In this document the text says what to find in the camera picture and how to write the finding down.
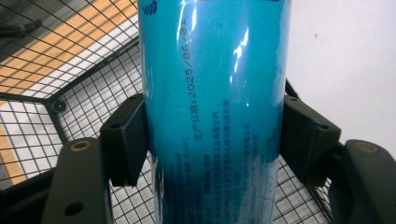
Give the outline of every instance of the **orange surface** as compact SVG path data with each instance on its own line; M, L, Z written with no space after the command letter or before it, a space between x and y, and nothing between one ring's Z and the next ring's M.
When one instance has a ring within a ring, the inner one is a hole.
M0 63L0 92L22 94L137 13L136 0L95 0ZM26 179L0 124L0 156L13 184Z

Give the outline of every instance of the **white background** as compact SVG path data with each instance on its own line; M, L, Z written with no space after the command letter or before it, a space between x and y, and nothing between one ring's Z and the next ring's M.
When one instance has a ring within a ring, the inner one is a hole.
M301 99L396 158L396 1L291 1L287 76Z

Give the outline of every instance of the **wire mesh basket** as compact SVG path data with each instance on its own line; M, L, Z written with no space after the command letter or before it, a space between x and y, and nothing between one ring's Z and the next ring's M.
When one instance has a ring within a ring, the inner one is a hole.
M142 91L136 1L0 3L0 189L56 166ZM327 189L279 160L275 223L329 223ZM115 223L154 223L149 155L136 187L110 185Z

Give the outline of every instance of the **blue bottle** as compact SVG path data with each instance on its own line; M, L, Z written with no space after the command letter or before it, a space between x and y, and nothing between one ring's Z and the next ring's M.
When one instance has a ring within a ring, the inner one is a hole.
M138 7L157 223L271 223L290 1Z

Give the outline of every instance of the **cylindrical container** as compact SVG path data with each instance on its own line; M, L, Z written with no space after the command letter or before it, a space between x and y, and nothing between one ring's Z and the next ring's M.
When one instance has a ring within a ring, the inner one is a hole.
M157 223L270 223L290 2L138 0Z

